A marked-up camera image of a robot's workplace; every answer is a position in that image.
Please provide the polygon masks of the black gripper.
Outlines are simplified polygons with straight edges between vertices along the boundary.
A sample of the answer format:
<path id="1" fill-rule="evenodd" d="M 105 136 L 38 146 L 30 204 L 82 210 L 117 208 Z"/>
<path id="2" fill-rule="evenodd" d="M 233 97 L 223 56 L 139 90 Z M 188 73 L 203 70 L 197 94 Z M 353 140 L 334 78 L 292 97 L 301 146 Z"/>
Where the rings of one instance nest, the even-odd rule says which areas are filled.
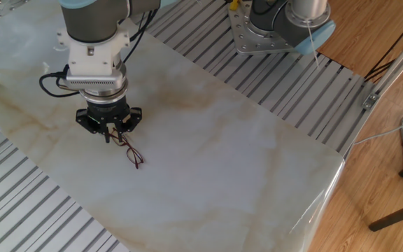
<path id="1" fill-rule="evenodd" d="M 87 102 L 86 109 L 76 111 L 76 122 L 89 133 L 102 134 L 107 144 L 110 143 L 110 134 L 107 123 L 114 123 L 118 139 L 122 139 L 125 132 L 132 132 L 142 120 L 142 109 L 130 108 L 126 99 L 120 99 L 110 104 L 95 104 Z"/>

